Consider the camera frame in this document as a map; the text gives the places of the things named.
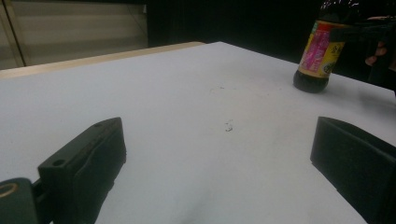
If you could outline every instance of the hand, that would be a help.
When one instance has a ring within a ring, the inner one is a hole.
[[[375,51],[375,55],[371,56],[371,57],[368,57],[366,59],[366,64],[370,65],[370,66],[373,66],[373,64],[377,60],[377,57],[378,56],[383,56],[387,52],[388,52],[388,50],[387,50],[387,48],[385,48],[385,44],[383,42],[379,42],[378,43],[378,47],[377,47],[377,49]],[[393,58],[392,58],[392,61],[391,61],[390,65],[389,65],[389,69],[394,71],[394,72],[396,72],[396,58],[395,58],[395,54],[393,54]]]

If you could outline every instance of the black plastic part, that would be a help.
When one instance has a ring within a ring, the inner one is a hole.
[[[396,223],[396,147],[319,117],[311,161],[368,223]]]
[[[36,211],[40,215],[41,222],[50,223],[53,220],[53,206],[50,203],[49,194],[43,190],[41,180],[33,184],[35,194]]]
[[[15,178],[0,183],[0,223],[42,223],[30,180]]]
[[[92,125],[39,167],[55,224],[93,224],[126,161],[121,119]]]

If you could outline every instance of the white surface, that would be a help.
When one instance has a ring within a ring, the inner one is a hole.
[[[120,116],[128,161],[97,223],[364,223],[309,160],[318,116],[396,145],[392,91],[223,43],[0,80],[0,179]]]

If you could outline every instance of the yellow label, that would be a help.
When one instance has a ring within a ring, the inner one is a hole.
[[[346,26],[326,21],[315,23],[300,62],[300,72],[312,77],[329,77],[345,45],[344,42],[329,42],[334,27]]]

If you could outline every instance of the dark bottle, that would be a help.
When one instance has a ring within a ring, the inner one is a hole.
[[[329,43],[330,30],[345,27],[360,19],[360,0],[325,0],[320,7],[293,84],[307,92],[323,91],[329,82],[344,42]]]

